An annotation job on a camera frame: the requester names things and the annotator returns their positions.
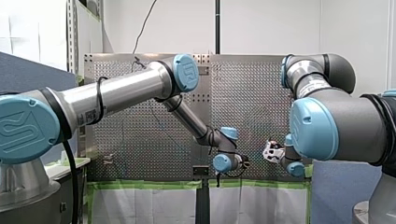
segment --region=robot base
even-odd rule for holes
[[[369,202],[357,203],[353,207],[352,224],[369,224]]]
[[[34,198],[0,206],[2,224],[61,223],[61,185],[51,181],[48,189]]]

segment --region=cylindrical link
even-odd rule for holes
[[[323,68],[315,61],[302,60],[292,64],[287,71],[288,86],[292,91],[297,91],[303,78],[317,74],[323,74]]]
[[[71,130],[99,118],[97,85],[92,83],[67,91],[52,91],[63,108]],[[100,92],[104,116],[154,97],[166,98],[171,91],[170,75],[162,64],[156,62],[150,63],[144,71],[103,80]]]
[[[195,138],[205,136],[207,132],[206,125],[183,102],[181,96],[171,97],[164,101],[163,104]]]
[[[385,149],[386,129],[368,99],[353,98],[339,90],[316,91],[309,97],[324,104],[335,121],[339,144],[334,160],[379,161]]]
[[[313,74],[303,77],[296,86],[295,96],[297,99],[303,98],[312,91],[319,89],[330,88],[329,83],[322,75]]]
[[[292,161],[299,161],[301,159],[301,156],[294,150],[293,146],[285,146],[285,157]]]
[[[296,82],[299,76],[312,72],[320,72],[323,74],[332,87],[352,93],[355,89],[355,72],[352,65],[343,57],[336,54],[317,54],[317,55],[292,55],[285,58],[284,72],[287,72],[287,85],[293,91],[294,86],[291,82]]]

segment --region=blue joint cap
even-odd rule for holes
[[[338,130],[330,111],[314,98],[294,101],[290,110],[294,149],[303,157],[327,161],[338,150]]]
[[[233,140],[238,140],[239,137],[239,132],[237,129],[233,127],[221,127],[220,131],[227,136],[228,138],[231,138]]]
[[[198,86],[198,66],[189,54],[175,56],[173,68],[176,84],[181,91],[193,91]]]
[[[233,163],[230,158],[224,154],[219,154],[213,158],[213,167],[215,170],[220,173],[227,173],[231,171]]]
[[[305,175],[305,167],[299,161],[294,161],[287,167],[288,173],[295,177],[301,177]]]
[[[58,141],[60,124],[52,109],[36,99],[0,97],[0,161],[18,164],[39,158]]]
[[[384,91],[382,94],[383,97],[396,97],[396,90],[388,90]]]
[[[286,135],[285,137],[285,147],[292,147],[293,141],[291,139],[291,134]]]

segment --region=black cable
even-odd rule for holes
[[[70,173],[72,176],[72,193],[73,193],[73,216],[72,224],[78,223],[78,174],[76,162],[73,156],[72,148],[68,141],[64,141],[64,150],[66,151],[67,159],[69,159]]]
[[[230,178],[237,178],[237,177],[240,177],[240,176],[246,171],[246,169],[247,169],[247,168],[242,168],[242,172],[239,173],[239,175],[229,175],[229,174],[227,174],[227,173],[224,173],[224,174],[227,175],[227,176],[230,177]]]
[[[160,119],[158,119],[158,117],[157,117],[157,115],[155,115],[155,113],[154,113],[154,109],[152,108],[152,105],[151,105],[151,102],[150,101],[148,101],[148,103],[149,103],[149,108],[150,108],[150,110],[151,110],[151,114],[152,114],[152,116],[157,120],[157,122],[158,122],[158,126],[160,126],[160,129],[166,134],[166,136],[168,136],[168,138],[170,139],[170,140],[172,140],[172,142],[174,142],[175,143],[175,145],[179,148],[179,149],[181,149],[181,150],[183,150],[183,151],[187,151],[185,148],[183,148],[165,129],[164,129],[164,127],[163,127],[163,125],[161,124],[161,121],[160,121]],[[192,154],[190,153],[190,156],[193,158],[193,159],[195,159],[195,160],[197,160],[197,161],[200,161],[200,162],[206,162],[206,161],[204,161],[204,160],[202,160],[202,159],[200,159],[200,158],[197,158],[197,157],[194,157],[194,156],[192,156]]]
[[[96,99],[99,101],[99,117],[98,119],[94,120],[93,122],[89,123],[88,125],[96,124],[97,122],[101,121],[103,115],[105,114],[105,107],[103,106],[103,99],[102,99],[102,92],[100,91],[100,87],[102,84],[102,80],[106,80],[108,77],[99,77],[98,81],[96,82]]]
[[[0,95],[17,95],[20,94],[19,91],[0,91]]]
[[[213,129],[211,126],[207,126],[208,129],[210,129],[210,134],[209,134],[209,145],[210,145],[210,149],[209,149],[209,153],[207,155],[212,154],[212,149],[214,147],[214,143],[215,143],[215,132],[218,131],[218,129]]]
[[[152,2],[152,4],[151,4],[151,7],[150,7],[150,9],[149,9],[149,11],[148,11],[148,15],[146,16],[145,21],[143,22],[142,29],[140,30],[140,34],[137,36],[136,43],[134,44],[134,51],[132,52],[132,54],[134,54],[134,53],[136,52],[137,45],[139,44],[140,36],[143,34],[143,31],[145,30],[146,22],[148,21],[149,15],[151,14],[151,11],[152,11],[152,9],[154,8],[154,5],[155,5],[156,2],[157,2],[157,0],[154,0],[154,1]]]

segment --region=pegboard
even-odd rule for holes
[[[251,160],[244,178],[294,179],[280,165],[262,157],[268,138],[283,145],[289,132],[291,98],[289,91],[280,86],[282,58],[238,55],[210,58],[212,126],[231,126],[239,131],[237,152]]]
[[[147,64],[169,54],[136,55]],[[200,66],[200,84],[184,101],[203,122],[214,128],[239,130],[238,152],[252,166],[244,178],[300,181],[282,167],[267,162],[262,150],[268,137],[283,142],[288,133],[291,99],[280,86],[281,56],[193,55]],[[86,83],[101,76],[117,77],[138,71],[131,54],[93,54],[85,57]],[[211,164],[208,147],[150,100],[104,118],[87,129],[86,148],[94,151],[89,179],[191,180],[194,164]]]

